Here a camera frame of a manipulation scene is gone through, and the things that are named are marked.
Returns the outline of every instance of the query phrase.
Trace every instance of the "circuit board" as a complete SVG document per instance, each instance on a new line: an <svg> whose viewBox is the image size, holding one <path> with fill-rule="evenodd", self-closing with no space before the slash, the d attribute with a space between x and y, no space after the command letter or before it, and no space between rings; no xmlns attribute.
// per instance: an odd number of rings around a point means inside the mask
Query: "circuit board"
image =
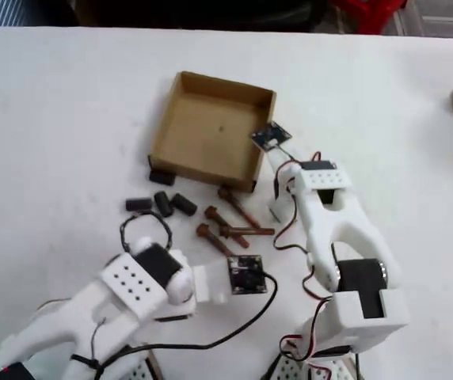
<svg viewBox="0 0 453 380"><path fill-rule="evenodd" d="M271 121L263 131L254 132L251 134L251 139L264 152L269 152L271 149L279 146L291 139L291 135L286 132L278 123Z"/></svg>
<svg viewBox="0 0 453 380"><path fill-rule="evenodd" d="M261 256L228 257L228 271L233 295L267 293Z"/></svg>

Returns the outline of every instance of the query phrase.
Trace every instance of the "black cylindrical block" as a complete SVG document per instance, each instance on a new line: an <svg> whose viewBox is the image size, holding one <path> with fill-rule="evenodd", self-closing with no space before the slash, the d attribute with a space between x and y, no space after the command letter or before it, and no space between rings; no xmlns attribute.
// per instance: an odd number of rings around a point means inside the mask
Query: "black cylindrical block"
<svg viewBox="0 0 453 380"><path fill-rule="evenodd" d="M179 211L184 212L187 216L192 216L196 213L196 205L191 200L179 193L173 196L170 203Z"/></svg>
<svg viewBox="0 0 453 380"><path fill-rule="evenodd" d="M153 169L149 173L149 181L173 186L173 183L176 181L176 175L174 173Z"/></svg>
<svg viewBox="0 0 453 380"><path fill-rule="evenodd" d="M167 218L173 214L173 207L170 204L169 197L166 196L165 192L157 192L154 194L154 202L156 207L160 211L163 218Z"/></svg>
<svg viewBox="0 0 453 380"><path fill-rule="evenodd" d="M126 211L146 211L153 208L153 200L151 198L131 198L124 202Z"/></svg>

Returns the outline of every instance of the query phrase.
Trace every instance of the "red object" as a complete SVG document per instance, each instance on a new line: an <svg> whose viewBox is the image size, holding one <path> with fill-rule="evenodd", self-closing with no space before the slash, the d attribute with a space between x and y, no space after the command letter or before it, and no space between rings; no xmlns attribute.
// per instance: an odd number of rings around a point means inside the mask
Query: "red object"
<svg viewBox="0 0 453 380"><path fill-rule="evenodd" d="M332 3L354 17L359 34L381 34L383 26L408 0L332 0Z"/></svg>

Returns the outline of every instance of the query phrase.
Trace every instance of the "wire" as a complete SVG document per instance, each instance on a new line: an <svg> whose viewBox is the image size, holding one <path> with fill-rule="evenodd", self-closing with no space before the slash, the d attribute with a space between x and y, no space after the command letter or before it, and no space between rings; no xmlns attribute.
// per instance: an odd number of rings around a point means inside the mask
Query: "wire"
<svg viewBox="0 0 453 380"><path fill-rule="evenodd" d="M274 291L272 291L271 296L269 297L268 301L265 303L264 307L261 308L261 310L254 316L252 317L249 321L247 321L244 325L239 327L238 329L234 330L230 334L224 336L221 339L218 339L210 344L163 344L163 343L156 343L156 344L146 344L143 346L138 346L134 348L126 348L122 349L121 351L117 352L116 354L112 355L110 358L108 358L103 364L100 365L100 367L97 369L97 373L94 377L94 380L99 380L103 372L107 367L112 365L115 361L118 359L130 355L130 354L135 354L136 352L141 352L141 351L147 351L147 350L154 350L154 349L172 349L172 350L208 350L210 348L214 348L216 346L219 346L222 343L225 343L227 340L230 340L234 336L237 336L238 334L242 333L244 330L246 330L248 327L250 327L254 322L256 322L264 313L267 311L267 309L271 306L272 301L274 301L274 298L276 297L278 286L277 286L277 281L272 275L269 275L266 272L259 272L259 271L254 271L252 269L244 269L247 271L251 272L256 272L260 273L263 275L265 278L270 279L274 283Z"/></svg>
<svg viewBox="0 0 453 380"><path fill-rule="evenodd" d="M362 378L362 375L360 374L359 354L355 354L355 376L356 380L360 380Z"/></svg>
<svg viewBox="0 0 453 380"><path fill-rule="evenodd" d="M291 154L289 154L285 149L281 147L281 145L276 145L279 150L281 150L283 153L285 153L291 160L297 161L295 157L293 157Z"/></svg>
<svg viewBox="0 0 453 380"><path fill-rule="evenodd" d="M287 232L290 229L290 227L293 226L293 224L297 220L297 199L295 198L294 195L291 195L291 198L293 199L293 205L294 205L293 216L291 217L290 222L288 222L288 224L285 227L283 227L283 229L280 232L278 232L277 235L274 237L274 240L272 241L272 246L274 247L274 249L277 249L278 251L284 251L286 249L291 249L291 248L298 248L301 251L303 251L303 253L305 255L307 255L307 250L298 244L276 245L278 239L281 238L281 236L285 232Z"/></svg>
<svg viewBox="0 0 453 380"><path fill-rule="evenodd" d="M93 331L93 335L91 336L91 358L94 360L95 355L94 355L94 337L97 335L98 329L105 324L107 321L107 318L103 318L100 323L98 323L97 327L95 327Z"/></svg>
<svg viewBox="0 0 453 380"><path fill-rule="evenodd" d="M280 340L280 354L283 355L287 359L294 360L296 362L303 362L305 360L308 360L312 355L313 355L313 350L314 350L314 326L316 325L316 319L318 316L318 313L322 309L322 307L330 300L330 297L322 299L319 303L318 306L316 306L316 310L314 311L314 316L313 316L313 321L311 322L311 331L310 331L310 341L309 341L309 348L307 349L306 354L302 358L295 358L290 352L288 351L283 351L281 348L281 344L283 343L283 340L285 339L291 339L292 336L286 335L283 336Z"/></svg>
<svg viewBox="0 0 453 380"><path fill-rule="evenodd" d="M123 249L125 252L130 253L130 245L126 242L125 237L124 237L124 230L126 229L126 226L128 225L129 222L132 220L135 220L141 216L145 215L153 215L165 228L166 234L168 236L167 242L166 242L166 247L165 249L168 251L169 249L172 248L172 230L170 229L169 225L166 224L165 220L163 220L163 217L152 211L152 210L145 210L145 211L139 211L137 214L133 214L130 218L126 219L119 227L119 232L121 235L121 245L123 246Z"/></svg>
<svg viewBox="0 0 453 380"><path fill-rule="evenodd" d="M306 282L309 281L311 278L313 278L314 272L315 272L315 267L314 267L314 265L313 265L313 266L311 267L311 273L310 273L309 275L307 275L306 277L303 278L303 290L304 290L308 295L310 295L311 297L313 297L314 299L316 299L317 301L321 301L321 300L323 300L323 299L329 298L329 296L320 297L319 295L317 295L316 293L314 293L311 289L309 289L309 288L306 286Z"/></svg>
<svg viewBox="0 0 453 380"><path fill-rule="evenodd" d="M50 305L52 303L56 302L65 302L65 301L70 301L71 298L54 298L54 299L49 299L48 301L42 303L40 306L35 311L40 311L42 310L45 306Z"/></svg>
<svg viewBox="0 0 453 380"><path fill-rule="evenodd" d="M322 152L317 150L314 152L313 157L311 157L311 161L321 161L322 160Z"/></svg>
<svg viewBox="0 0 453 380"><path fill-rule="evenodd" d="M295 164L300 164L300 161L297 161L297 160L294 160L294 159L291 159L291 160L288 160L288 161L285 161L283 162L277 169L276 169L276 174L274 175L274 182L273 182L273 186L274 186L274 199L277 200L277 198L280 196L280 171L281 169L290 164L290 163L295 163Z"/></svg>

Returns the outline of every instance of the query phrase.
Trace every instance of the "black rubber piece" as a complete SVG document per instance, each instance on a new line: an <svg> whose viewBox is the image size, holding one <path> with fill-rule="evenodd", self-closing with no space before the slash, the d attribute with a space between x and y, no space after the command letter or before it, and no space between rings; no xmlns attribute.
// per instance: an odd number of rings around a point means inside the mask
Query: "black rubber piece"
<svg viewBox="0 0 453 380"><path fill-rule="evenodd" d="M341 260L337 266L341 274L337 291L358 291L364 318L385 317L379 291L386 289L386 283L379 261Z"/></svg>
<svg viewBox="0 0 453 380"><path fill-rule="evenodd" d="M179 211L184 212L187 216L193 216L196 213L197 206L185 196L177 193L170 201Z"/></svg>
<svg viewBox="0 0 453 380"><path fill-rule="evenodd" d="M0 371L0 380L35 380L35 378L22 363L17 362Z"/></svg>
<svg viewBox="0 0 453 380"><path fill-rule="evenodd" d="M173 275L182 269L179 262L158 243L151 244L148 249L139 253L134 259L164 289Z"/></svg>
<svg viewBox="0 0 453 380"><path fill-rule="evenodd" d="M166 192L157 192L154 194L154 202L163 218L168 218L173 214L173 207L170 204L169 197L166 196Z"/></svg>
<svg viewBox="0 0 453 380"><path fill-rule="evenodd" d="M153 200L151 198L131 198L124 202L126 211L146 211L153 208Z"/></svg>
<svg viewBox="0 0 453 380"><path fill-rule="evenodd" d="M173 186L173 183L176 181L176 175L174 173L164 172L163 170L152 169L149 173L149 181Z"/></svg>

